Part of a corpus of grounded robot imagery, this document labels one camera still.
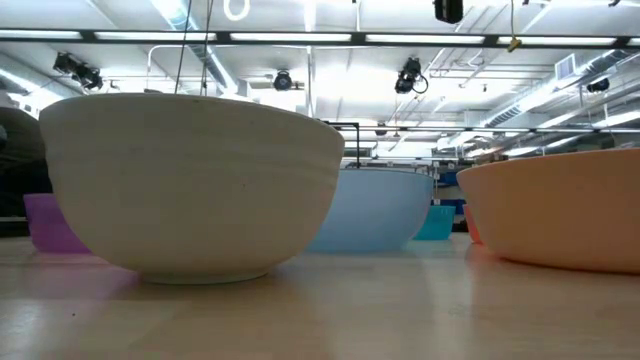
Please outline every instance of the ceiling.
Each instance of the ceiling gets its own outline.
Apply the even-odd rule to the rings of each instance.
[[[180,0],[0,0],[2,27],[51,29],[171,30],[158,2]],[[243,0],[231,0],[237,14]],[[632,36],[640,34],[640,1],[623,0],[609,7],[606,0],[515,1],[513,23],[516,34]],[[207,0],[193,0],[191,15],[202,29],[207,24]],[[224,0],[214,2],[210,29],[260,31],[393,31],[473,34],[511,32],[511,7],[507,0],[466,0],[465,19],[458,25],[435,19],[431,0],[251,0],[246,18],[231,21]],[[309,9],[315,9],[310,18]],[[172,92],[181,62],[181,48],[160,48],[153,52],[147,69],[150,45],[91,45],[63,43],[2,43],[0,54],[20,62],[40,75],[76,92],[82,89],[70,79],[60,78],[52,69],[58,52],[70,52],[100,68],[105,91],[140,92],[152,88]],[[307,106],[304,91],[276,92],[271,89],[278,70],[289,70],[294,81],[308,87],[311,60],[313,115],[330,121],[357,121],[375,125],[380,121],[399,126],[443,126],[480,123],[483,114],[509,104],[518,94],[554,75],[554,64],[575,53],[579,58],[602,54],[602,50],[530,50],[508,53],[503,49],[462,49],[436,47],[391,48],[314,47],[311,56],[305,47],[220,46],[217,58],[235,78],[254,88],[251,97],[261,103],[292,111]],[[418,57],[429,78],[424,96],[397,95],[394,83],[408,57]],[[611,91],[624,89],[640,80],[638,62],[633,60],[610,74]],[[203,69],[190,51],[182,61],[180,91],[199,94]],[[572,89],[530,110],[535,116],[521,116],[504,126],[537,126],[606,94],[583,93]],[[633,104],[636,94],[619,101]],[[373,132],[367,138],[378,139]],[[431,149],[441,135],[412,134],[402,147],[421,145]],[[390,146],[397,138],[390,139]]]

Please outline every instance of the fluorescent light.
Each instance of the fluorescent light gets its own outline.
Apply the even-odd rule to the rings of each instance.
[[[160,14],[167,19],[172,19],[177,16],[186,15],[187,9],[185,9],[182,1],[180,0],[151,0],[153,6],[160,12]]]
[[[416,127],[412,127],[409,126],[407,127],[409,129],[409,131],[421,131],[421,132],[425,132],[425,133],[439,133],[439,132],[459,132],[459,131],[464,131],[465,128],[463,127],[452,127],[452,126],[443,126],[443,127],[436,127],[436,126],[416,126]]]
[[[165,40],[165,41],[204,41],[205,38],[213,41],[216,34],[210,33],[189,33],[186,39],[181,31],[156,31],[156,32],[136,32],[136,31],[98,31],[96,37],[101,40]]]
[[[555,117],[551,120],[545,121],[544,123],[540,124],[540,128],[546,129],[552,126],[556,126],[556,125],[560,125],[563,122],[571,119],[573,117],[573,115],[569,115],[569,114],[565,114],[565,115],[560,115],[558,117]]]
[[[19,76],[13,75],[12,73],[5,70],[0,69],[0,76],[3,76],[25,88],[29,92],[29,95],[24,96],[24,98],[28,98],[30,100],[29,102],[32,102],[32,105],[35,105],[36,108],[44,109],[54,102],[63,99],[62,96],[59,96],[58,94],[47,90],[46,87],[35,84]]]
[[[537,146],[527,146],[523,148],[517,148],[517,149],[506,151],[504,154],[507,156],[520,156],[520,155],[524,155],[524,154],[528,154],[530,152],[536,151],[537,149],[538,149]]]
[[[378,142],[377,141],[360,141],[360,148],[361,149],[370,149],[374,146],[376,146]],[[345,141],[344,143],[344,147],[346,148],[354,148],[357,147],[358,142],[357,141]]]
[[[611,45],[616,41],[613,37],[545,37],[545,36],[518,36],[522,45]],[[509,45],[510,36],[498,38],[498,44]]]
[[[233,33],[231,40],[237,41],[351,41],[350,34],[315,34],[315,33]]]
[[[78,31],[65,30],[0,30],[0,38],[82,39]]]
[[[640,134],[640,129],[607,129],[611,134]]]
[[[537,129],[538,132],[541,133],[555,133],[555,132],[560,132],[560,133],[581,133],[581,134],[586,134],[586,133],[590,133],[593,132],[592,129],[590,128],[581,128],[581,129],[573,129],[573,128],[562,128],[562,129]]]
[[[396,42],[396,43],[433,43],[433,44],[482,44],[484,36],[460,35],[367,35],[368,42]]]
[[[477,132],[490,132],[490,133],[494,133],[494,132],[516,132],[516,133],[522,133],[522,132],[529,132],[529,129],[526,128],[474,128],[473,131],[477,131]]]
[[[316,27],[316,1],[307,0],[304,3],[304,31],[311,32]]]
[[[467,141],[473,139],[476,136],[478,136],[478,133],[463,132],[461,134],[458,134],[456,136],[452,136],[452,137],[449,137],[449,138],[441,138],[440,140],[444,139],[444,141],[438,141],[438,150],[452,148],[452,147],[458,147],[458,146],[466,143]]]
[[[491,154],[499,150],[500,148],[491,148],[491,149],[475,149],[471,150],[467,153],[467,157],[478,157],[486,154]]]
[[[577,138],[579,138],[580,136],[572,136],[570,138],[566,138],[566,139],[562,139],[562,140],[558,140],[556,142],[552,142],[551,144],[547,145],[546,147],[548,148],[555,148],[555,147],[560,147],[566,143],[569,143]]]
[[[593,126],[597,126],[597,127],[616,126],[622,123],[636,120],[638,118],[640,118],[640,111],[630,111],[628,113],[624,113],[620,115],[609,116],[607,119],[598,121],[597,123],[593,124]]]

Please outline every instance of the ceiling light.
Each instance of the ceiling light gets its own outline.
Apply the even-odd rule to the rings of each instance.
[[[310,42],[348,42],[350,34],[315,33],[232,33],[231,40],[236,41],[310,41]]]
[[[607,129],[610,134],[640,134],[640,129]]]
[[[0,69],[0,76],[3,76],[26,89],[29,93],[25,97],[33,100],[36,107],[40,109],[44,109],[54,102],[63,99],[62,96],[59,96],[58,94],[47,90],[45,86],[35,84],[29,80],[13,75],[12,73],[4,71],[2,69]]]
[[[499,45],[511,44],[510,36],[498,38]],[[518,36],[523,45],[611,45],[616,41],[613,37],[545,37],[545,36]]]
[[[304,3],[304,31],[310,32],[316,27],[316,2],[307,0]]]
[[[509,151],[506,151],[504,153],[504,155],[507,155],[507,156],[520,156],[520,155],[524,155],[524,154],[528,154],[530,152],[536,151],[537,149],[538,149],[537,146],[527,146],[527,147],[523,147],[523,148],[511,149]]]
[[[96,37],[101,40],[142,40],[142,41],[209,41],[216,39],[216,34],[207,33],[187,33],[180,31],[157,31],[157,32],[137,32],[137,31],[98,31]]]
[[[624,113],[620,115],[609,116],[607,119],[598,121],[597,123],[593,124],[593,126],[597,126],[597,127],[616,126],[622,123],[636,120],[638,118],[640,118],[640,111],[630,111],[628,113]]]
[[[360,147],[363,149],[370,149],[376,146],[377,141],[360,141]],[[354,148],[357,147],[358,143],[356,141],[345,141],[344,147]]]
[[[491,148],[491,149],[475,149],[475,150],[471,150],[467,153],[467,157],[473,158],[473,157],[478,157],[478,156],[482,156],[482,155],[486,155],[486,154],[491,154],[496,152],[497,150],[499,150],[500,148]]]
[[[586,133],[593,132],[593,129],[591,129],[591,128],[581,128],[581,129],[562,128],[562,129],[536,129],[536,131],[537,132],[541,132],[541,133],[581,133],[581,134],[586,134]]]
[[[562,140],[558,140],[556,142],[552,142],[551,144],[547,145],[546,147],[548,148],[556,148],[556,147],[560,147],[566,143],[569,143],[577,138],[579,138],[580,136],[572,136],[570,138],[566,138],[566,139],[562,139]]]
[[[437,127],[437,126],[414,126],[414,127],[408,127],[408,129],[410,131],[422,131],[425,133],[432,133],[432,134],[436,134],[438,132],[460,132],[460,131],[465,131],[465,128],[463,127],[453,127],[453,126],[443,126],[443,127]]]
[[[170,19],[187,13],[180,0],[151,0],[151,2],[165,18]]]
[[[482,44],[484,36],[460,35],[367,35],[368,42],[396,42],[396,43],[432,43],[432,44]]]
[[[526,128],[474,128],[473,131],[477,132],[515,132],[515,133],[523,133],[529,132],[529,129]]]
[[[249,11],[251,10],[251,0],[244,0],[242,11],[237,15],[231,12],[231,0],[224,0],[223,7],[224,16],[226,16],[227,19],[231,21],[240,21],[249,15]]]
[[[78,31],[63,30],[0,30],[0,38],[82,39]]]
[[[573,117],[573,115],[569,115],[569,114],[565,114],[565,115],[560,115],[558,117],[555,117],[551,120],[545,121],[544,123],[540,124],[540,128],[546,129],[552,126],[556,126],[556,125],[560,125],[563,122],[571,119]]]

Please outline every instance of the bowl rim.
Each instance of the bowl rim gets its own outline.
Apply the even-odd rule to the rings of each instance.
[[[324,128],[325,130],[331,130],[334,135],[340,136],[340,139],[343,139],[343,136],[340,134],[340,132],[338,130],[336,130],[335,128],[333,128],[333,126],[329,126],[329,125],[325,124],[322,120],[314,119],[312,117],[309,117],[309,116],[306,116],[306,115],[303,115],[303,114],[299,114],[299,113],[292,112],[292,111],[282,110],[282,109],[279,109],[279,108],[276,108],[276,107],[273,107],[273,106],[269,106],[269,105],[256,104],[254,102],[249,102],[249,101],[238,101],[238,100],[233,100],[233,99],[222,99],[222,98],[216,98],[216,97],[210,97],[210,96],[200,96],[200,95],[190,95],[190,94],[115,93],[115,94],[82,95],[82,96],[76,96],[76,97],[66,98],[66,99],[62,99],[60,101],[57,101],[57,102],[47,106],[46,108],[42,109],[41,114],[44,115],[50,109],[54,109],[54,108],[56,108],[58,106],[66,105],[66,104],[69,104],[69,103],[80,102],[80,101],[102,100],[102,99],[105,99],[105,98],[110,98],[110,99],[117,99],[117,98],[125,99],[126,98],[126,99],[130,99],[130,98],[138,98],[138,97],[140,97],[140,98],[142,98],[142,97],[143,98],[157,98],[157,99],[174,98],[174,99],[180,99],[180,100],[200,100],[200,101],[209,101],[209,102],[212,102],[212,103],[230,104],[230,105],[233,105],[233,106],[253,107],[255,109],[271,111],[273,113],[279,113],[281,115],[286,115],[286,116],[289,116],[289,117],[298,118],[298,119],[304,120],[304,121],[313,120],[313,121],[311,121],[309,123],[317,124],[320,128]]]
[[[640,148],[630,148],[630,149],[602,149],[602,150],[590,150],[590,151],[581,151],[577,153],[564,153],[564,154],[553,154],[546,156],[534,156],[529,158],[522,159],[513,159],[508,161],[499,161],[489,164],[483,164],[480,166],[475,166],[469,169],[464,169],[458,172],[457,175],[472,173],[475,171],[479,171],[479,169],[489,169],[489,168],[502,168],[502,167],[510,167],[510,166],[521,166],[523,163],[532,163],[532,162],[543,162],[543,161],[558,161],[571,157],[584,157],[588,155],[595,154],[610,154],[610,153],[633,153],[636,152],[640,155]]]

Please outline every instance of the peach bowl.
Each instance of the peach bowl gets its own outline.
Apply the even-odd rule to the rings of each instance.
[[[640,149],[493,163],[458,182],[482,241],[506,259],[640,273]]]

